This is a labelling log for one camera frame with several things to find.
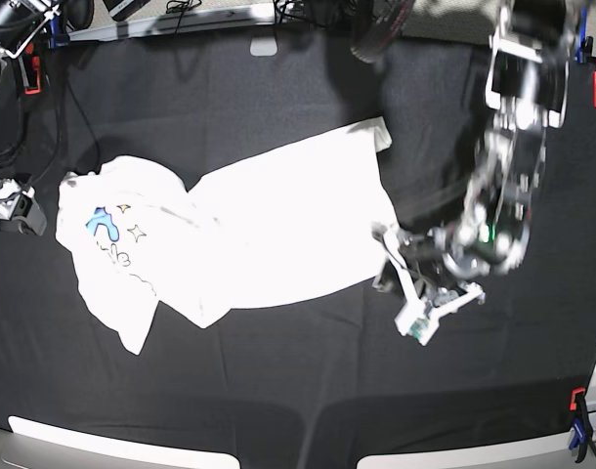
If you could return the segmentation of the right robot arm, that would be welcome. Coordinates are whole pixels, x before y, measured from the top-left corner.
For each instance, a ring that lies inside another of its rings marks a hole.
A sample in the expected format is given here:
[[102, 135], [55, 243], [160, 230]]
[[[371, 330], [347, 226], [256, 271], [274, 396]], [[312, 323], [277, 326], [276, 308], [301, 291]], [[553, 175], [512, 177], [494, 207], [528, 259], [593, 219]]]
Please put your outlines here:
[[42, 235], [46, 215], [35, 199], [37, 176], [6, 176], [25, 142], [28, 114], [24, 99], [39, 95], [47, 81], [35, 37], [61, 12], [58, 1], [0, 1], [0, 86], [9, 72], [15, 89], [18, 127], [15, 139], [0, 147], [0, 231]]

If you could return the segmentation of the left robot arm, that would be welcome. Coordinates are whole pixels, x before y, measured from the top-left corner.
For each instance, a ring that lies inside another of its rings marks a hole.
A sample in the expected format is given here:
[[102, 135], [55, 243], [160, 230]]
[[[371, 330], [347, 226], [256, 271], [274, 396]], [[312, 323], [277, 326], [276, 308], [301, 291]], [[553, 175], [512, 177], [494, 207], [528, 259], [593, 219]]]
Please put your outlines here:
[[489, 38], [484, 102], [491, 115], [459, 215], [426, 232], [382, 228], [386, 261], [374, 286], [432, 301], [458, 298], [473, 280], [504, 275], [524, 260], [546, 137], [562, 127], [576, 41], [587, 1], [502, 1]]

